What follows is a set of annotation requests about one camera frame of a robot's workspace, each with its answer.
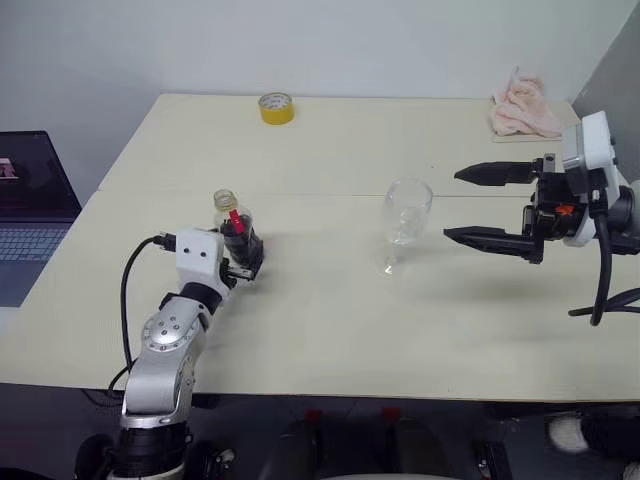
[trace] clear glass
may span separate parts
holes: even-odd
[[[384,199],[384,227],[388,248],[382,273],[397,274],[402,268],[402,249],[416,242],[429,221],[433,192],[417,178],[395,180]]]

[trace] white wall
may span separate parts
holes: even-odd
[[[637,0],[0,0],[0,129],[47,129],[86,200],[162,91],[573,99]]]

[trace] white table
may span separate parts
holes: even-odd
[[[494,400],[640,396],[637,319],[571,319],[593,300],[595,244],[549,243],[542,265],[484,254],[444,227],[518,231],[521,198],[436,198],[404,281],[374,268],[380,197],[245,195],[266,245],[255,284],[216,313],[196,389],[218,393]],[[98,192],[0,336],[0,381],[104,388],[122,367],[118,290],[126,259],[160,230],[210,226],[206,191]],[[354,218],[362,226],[354,230]],[[503,225],[494,225],[495,219]],[[148,247],[130,278],[132,349],[168,291],[174,256]],[[612,292],[637,285],[614,261]]]
[[[531,161],[561,142],[495,143],[488,100],[294,98],[296,116],[265,124],[258,97],[161,95],[101,190],[384,195],[391,180],[424,179],[436,195],[531,195],[530,185],[478,187],[470,164]],[[565,125],[578,118],[553,103]]]

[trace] pink towel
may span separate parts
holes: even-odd
[[[539,77],[520,74],[515,67],[506,87],[493,95],[491,122],[498,135],[537,133],[543,137],[559,137],[562,125],[551,113],[543,95]]]

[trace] plastic bottle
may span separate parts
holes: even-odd
[[[263,245],[253,230],[251,212],[238,204],[231,190],[218,190],[213,194],[217,213],[216,228],[224,235],[224,244],[238,265],[257,272],[262,264]]]

